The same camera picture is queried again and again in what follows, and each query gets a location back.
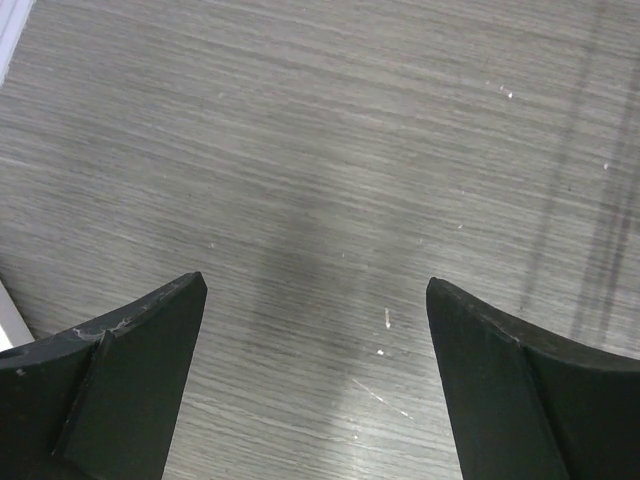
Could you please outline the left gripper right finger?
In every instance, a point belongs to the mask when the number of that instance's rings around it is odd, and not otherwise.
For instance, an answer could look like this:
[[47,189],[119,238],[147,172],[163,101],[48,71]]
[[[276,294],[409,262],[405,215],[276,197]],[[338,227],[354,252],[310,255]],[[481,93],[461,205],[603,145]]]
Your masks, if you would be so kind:
[[466,479],[636,479],[639,362],[433,277],[426,311]]

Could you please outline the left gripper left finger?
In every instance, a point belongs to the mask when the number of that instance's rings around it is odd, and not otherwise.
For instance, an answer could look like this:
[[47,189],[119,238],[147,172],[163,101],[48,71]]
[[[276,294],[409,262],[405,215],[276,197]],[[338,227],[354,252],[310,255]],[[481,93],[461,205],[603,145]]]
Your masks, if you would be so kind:
[[206,298],[187,273],[2,352],[2,478],[162,478]]

